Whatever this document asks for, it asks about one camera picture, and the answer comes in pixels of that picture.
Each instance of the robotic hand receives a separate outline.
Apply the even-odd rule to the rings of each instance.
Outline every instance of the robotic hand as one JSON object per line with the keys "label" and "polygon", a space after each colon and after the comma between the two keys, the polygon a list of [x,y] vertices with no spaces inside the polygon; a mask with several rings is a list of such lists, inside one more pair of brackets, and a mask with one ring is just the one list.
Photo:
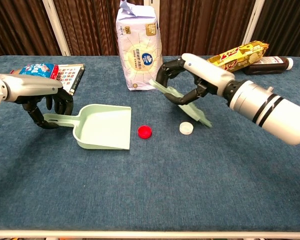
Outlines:
{"label": "robotic hand", "polygon": [[300,144],[300,106],[264,89],[250,80],[236,81],[235,75],[184,53],[181,58],[165,62],[159,69],[156,82],[167,87],[168,79],[187,70],[194,76],[196,89],[183,97],[164,95],[176,105],[186,105],[210,93],[227,100],[227,105],[287,144]]}
{"label": "robotic hand", "polygon": [[32,75],[0,74],[0,103],[22,104],[35,124],[43,129],[55,129],[58,125],[45,121],[37,106],[44,97],[48,110],[51,110],[54,100],[57,114],[71,115],[73,98],[58,80]]}

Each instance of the light green dustpan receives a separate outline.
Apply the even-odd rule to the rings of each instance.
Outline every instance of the light green dustpan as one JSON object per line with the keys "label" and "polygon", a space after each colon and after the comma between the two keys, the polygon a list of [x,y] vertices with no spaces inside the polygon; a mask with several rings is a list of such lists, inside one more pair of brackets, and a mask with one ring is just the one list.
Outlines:
{"label": "light green dustpan", "polygon": [[[178,92],[175,88],[171,86],[164,87],[163,85],[161,85],[160,83],[152,79],[149,81],[149,83],[153,87],[157,88],[163,94],[169,93],[178,98],[182,98],[184,96],[182,93]],[[199,121],[200,123],[206,125],[209,128],[212,127],[212,123],[206,118],[204,112],[199,108],[197,108],[193,102],[190,102],[187,105],[178,105],[178,106],[194,120]]]}
{"label": "light green dustpan", "polygon": [[84,149],[121,150],[130,148],[131,107],[90,104],[77,116],[46,113],[44,119],[73,127],[73,136]]}

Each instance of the curtain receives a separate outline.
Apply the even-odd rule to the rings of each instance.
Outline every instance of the curtain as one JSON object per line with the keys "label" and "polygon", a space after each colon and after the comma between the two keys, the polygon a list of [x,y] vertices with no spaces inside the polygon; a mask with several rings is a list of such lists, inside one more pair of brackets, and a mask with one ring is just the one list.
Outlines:
{"label": "curtain", "polygon": [[60,54],[41,0],[0,0],[0,56]]}
{"label": "curtain", "polygon": [[269,44],[266,56],[300,57],[300,0],[265,0],[252,39]]}
{"label": "curtain", "polygon": [[240,46],[255,0],[161,0],[162,54],[217,55]]}
{"label": "curtain", "polygon": [[[143,5],[143,0],[129,0]],[[118,55],[119,0],[54,0],[71,55]]]}

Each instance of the brown bottle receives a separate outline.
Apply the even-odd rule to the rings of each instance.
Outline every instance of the brown bottle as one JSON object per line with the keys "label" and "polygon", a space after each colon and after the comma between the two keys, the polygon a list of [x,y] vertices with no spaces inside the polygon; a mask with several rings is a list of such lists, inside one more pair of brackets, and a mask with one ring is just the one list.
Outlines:
{"label": "brown bottle", "polygon": [[290,70],[293,65],[294,61],[290,57],[264,56],[260,61],[244,67],[242,70],[246,75],[281,74]]}

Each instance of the bottle cap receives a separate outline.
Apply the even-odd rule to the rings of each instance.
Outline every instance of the bottle cap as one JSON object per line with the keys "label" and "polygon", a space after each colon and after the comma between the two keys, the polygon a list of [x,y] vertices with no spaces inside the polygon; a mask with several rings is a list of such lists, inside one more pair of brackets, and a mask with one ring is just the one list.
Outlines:
{"label": "bottle cap", "polygon": [[292,66],[294,65],[294,60],[291,57],[287,57],[286,59],[288,59],[288,61],[289,61],[289,65],[286,68],[286,70],[290,70],[290,69],[292,69]]}
{"label": "bottle cap", "polygon": [[194,130],[194,126],[190,122],[184,121],[180,124],[179,130],[182,134],[189,135]]}
{"label": "bottle cap", "polygon": [[147,125],[140,126],[138,128],[138,135],[142,139],[148,139],[148,138],[150,138],[151,135],[152,135],[152,129],[151,129],[151,127],[149,127]]}

